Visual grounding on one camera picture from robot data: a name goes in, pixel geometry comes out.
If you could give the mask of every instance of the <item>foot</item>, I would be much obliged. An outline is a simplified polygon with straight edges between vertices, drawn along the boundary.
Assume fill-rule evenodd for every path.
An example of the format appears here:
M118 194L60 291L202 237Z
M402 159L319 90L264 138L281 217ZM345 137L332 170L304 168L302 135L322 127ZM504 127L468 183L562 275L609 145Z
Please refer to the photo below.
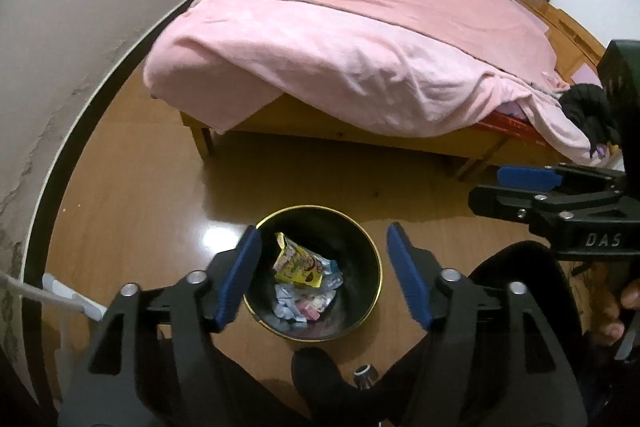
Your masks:
M329 355L318 347L304 347L291 360L293 385L305 400L319 425L350 425L348 404L355 403L360 391L342 379Z

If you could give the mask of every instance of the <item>yellow snack bag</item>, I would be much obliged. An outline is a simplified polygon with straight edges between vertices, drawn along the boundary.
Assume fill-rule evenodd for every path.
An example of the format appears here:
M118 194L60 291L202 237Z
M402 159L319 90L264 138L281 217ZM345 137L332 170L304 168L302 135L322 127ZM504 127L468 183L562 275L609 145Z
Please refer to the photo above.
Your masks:
M276 240L280 246L280 254L273 264L276 279L318 288L322 283L322 264L311 252L294 243L282 232L276 234Z

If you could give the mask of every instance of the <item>headboard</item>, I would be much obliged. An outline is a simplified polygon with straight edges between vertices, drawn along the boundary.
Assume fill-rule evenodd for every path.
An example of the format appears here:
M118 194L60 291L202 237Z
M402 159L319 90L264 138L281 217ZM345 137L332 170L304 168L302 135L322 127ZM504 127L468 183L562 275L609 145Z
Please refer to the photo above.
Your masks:
M565 82L573 84L572 75L583 64L597 74L598 65L605 48L598 39L580 26L564 11L543 0L514 0L544 21L549 30L546 36L556 52L556 71Z

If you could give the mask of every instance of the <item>black trash can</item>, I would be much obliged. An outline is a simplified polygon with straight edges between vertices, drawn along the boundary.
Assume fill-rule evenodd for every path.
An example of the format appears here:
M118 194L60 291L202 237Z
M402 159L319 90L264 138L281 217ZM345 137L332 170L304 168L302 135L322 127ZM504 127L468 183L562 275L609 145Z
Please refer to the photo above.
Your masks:
M321 342L353 331L369 316L382 288L380 254L369 234L345 214L312 204L283 208L265 217L257 228L262 254L244 302L265 328L286 339ZM280 253L276 233L301 247L335 259L344 282L316 322L296 323L276 317L273 263Z

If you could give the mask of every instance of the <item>wooden floor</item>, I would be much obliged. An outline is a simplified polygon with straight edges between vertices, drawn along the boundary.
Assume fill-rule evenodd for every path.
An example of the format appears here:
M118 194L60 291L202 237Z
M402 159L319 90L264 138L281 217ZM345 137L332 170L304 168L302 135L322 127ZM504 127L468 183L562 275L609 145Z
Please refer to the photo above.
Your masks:
M500 248L531 238L524 225L474 217L466 206L471 187L449 177L442 156L327 140L229 133L203 164L178 112L151 100L137 71L80 158L47 270L108 305L127 282L151 289L204 268L246 225L278 208L330 206L370 233L385 272L380 301L365 324L323 347L345 377L364 362L382 372L422 336L386 256L391 221L400 221L414 244L432 250L444 266L464 273ZM46 310L45 322L51 367L56 312ZM73 342L81 349L87 323L76 317L73 324ZM289 374L295 343L265 330L244 308L215 342L286 403L300 405Z

